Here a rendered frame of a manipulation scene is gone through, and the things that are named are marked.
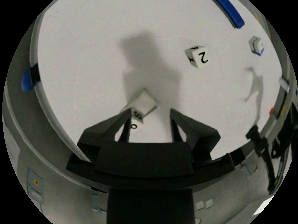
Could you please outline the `white plastic bottle with blue cap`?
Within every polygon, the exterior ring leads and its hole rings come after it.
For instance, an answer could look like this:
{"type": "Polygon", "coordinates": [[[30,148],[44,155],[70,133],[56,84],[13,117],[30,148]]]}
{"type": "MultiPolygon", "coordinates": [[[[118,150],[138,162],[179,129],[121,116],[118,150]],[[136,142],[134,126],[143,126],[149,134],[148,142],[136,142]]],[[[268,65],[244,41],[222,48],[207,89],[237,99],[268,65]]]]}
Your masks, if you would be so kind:
{"type": "Polygon", "coordinates": [[[290,92],[289,84],[287,84],[281,76],[279,76],[279,83],[281,83],[282,87],[285,88],[287,92],[290,92]]]}

